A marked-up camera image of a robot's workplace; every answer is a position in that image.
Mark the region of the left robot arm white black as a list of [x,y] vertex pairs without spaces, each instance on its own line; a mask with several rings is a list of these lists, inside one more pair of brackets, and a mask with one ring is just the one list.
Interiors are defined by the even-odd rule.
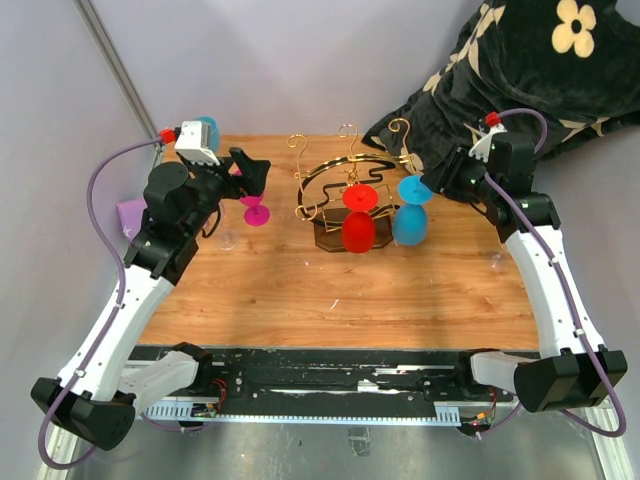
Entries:
[[200,396],[212,388],[211,353],[186,342],[141,370],[123,371],[148,321],[197,253],[197,237],[220,202],[263,194],[270,168],[270,161],[233,147],[218,162],[181,158],[151,171],[141,228],[117,259],[119,280],[108,304],[69,363],[32,388],[49,423],[109,451],[138,415],[164,397],[178,390]]

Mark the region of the purple cloth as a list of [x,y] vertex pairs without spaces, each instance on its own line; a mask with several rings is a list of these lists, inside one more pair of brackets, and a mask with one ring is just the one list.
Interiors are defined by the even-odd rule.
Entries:
[[146,202],[142,198],[116,204],[122,232],[128,241],[133,240],[139,233],[146,207]]

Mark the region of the magenta wine glass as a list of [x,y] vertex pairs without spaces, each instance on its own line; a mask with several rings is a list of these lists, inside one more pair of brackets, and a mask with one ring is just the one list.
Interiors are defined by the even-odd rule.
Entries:
[[246,207],[244,220],[248,225],[259,227],[269,221],[270,211],[262,204],[263,199],[264,195],[261,194],[260,196],[246,196],[239,200]]

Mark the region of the red wine glass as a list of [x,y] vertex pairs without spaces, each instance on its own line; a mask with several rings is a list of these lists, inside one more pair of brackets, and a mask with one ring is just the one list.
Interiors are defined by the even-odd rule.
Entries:
[[376,226],[370,211],[377,205],[377,192],[368,185],[355,184],[345,190],[342,201],[349,210],[342,224],[344,248],[358,254],[371,250],[375,243]]

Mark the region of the gold wire wine glass rack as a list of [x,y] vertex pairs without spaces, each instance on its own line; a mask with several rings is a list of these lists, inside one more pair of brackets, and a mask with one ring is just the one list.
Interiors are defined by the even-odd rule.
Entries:
[[400,209],[385,173],[406,167],[416,174],[417,162],[408,153],[357,153],[359,130],[353,124],[341,125],[337,136],[351,141],[348,152],[308,170],[301,168],[307,137],[294,134],[287,139],[287,146],[297,152],[294,214],[313,226],[315,245],[324,251],[365,253],[382,248],[393,240],[393,221]]

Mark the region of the cyan wine glass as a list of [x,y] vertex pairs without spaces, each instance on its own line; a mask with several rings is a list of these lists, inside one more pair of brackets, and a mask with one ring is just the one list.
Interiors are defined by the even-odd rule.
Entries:
[[215,119],[210,116],[199,116],[196,117],[196,120],[201,121],[203,124],[208,126],[208,147],[211,151],[216,153],[220,146],[220,132]]
[[432,200],[433,192],[421,181],[419,175],[411,175],[401,180],[397,192],[404,204],[394,217],[394,240],[399,245],[418,245],[427,236],[428,214],[424,205]]

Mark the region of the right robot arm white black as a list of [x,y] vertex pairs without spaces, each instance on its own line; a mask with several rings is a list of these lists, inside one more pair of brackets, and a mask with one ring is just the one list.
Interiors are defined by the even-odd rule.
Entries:
[[626,374],[620,350],[609,349],[582,303],[565,255],[551,198],[533,190],[534,143],[514,132],[454,146],[422,181],[450,198],[485,208],[514,260],[536,322],[536,359],[494,349],[468,351],[453,375],[455,392],[474,400],[493,386],[529,412],[595,407]]

